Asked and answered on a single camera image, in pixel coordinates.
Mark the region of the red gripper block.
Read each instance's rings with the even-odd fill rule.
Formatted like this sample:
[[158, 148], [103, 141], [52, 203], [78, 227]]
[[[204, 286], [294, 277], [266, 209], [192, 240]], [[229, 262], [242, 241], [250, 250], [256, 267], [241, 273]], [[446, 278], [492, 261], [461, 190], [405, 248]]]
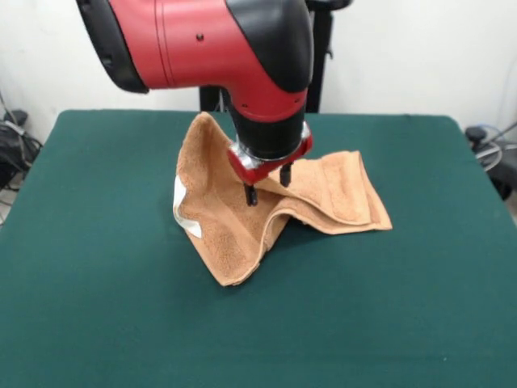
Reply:
[[296, 150], [287, 157], [280, 159], [261, 159], [251, 152], [238, 140], [232, 142], [227, 150], [229, 163], [238, 178], [244, 183], [246, 204], [254, 207], [258, 204], [258, 193], [255, 184], [264, 180], [272, 171], [280, 170], [280, 184], [288, 188], [292, 181], [292, 165], [305, 156], [313, 147], [313, 134], [305, 121], [301, 131], [301, 142]]

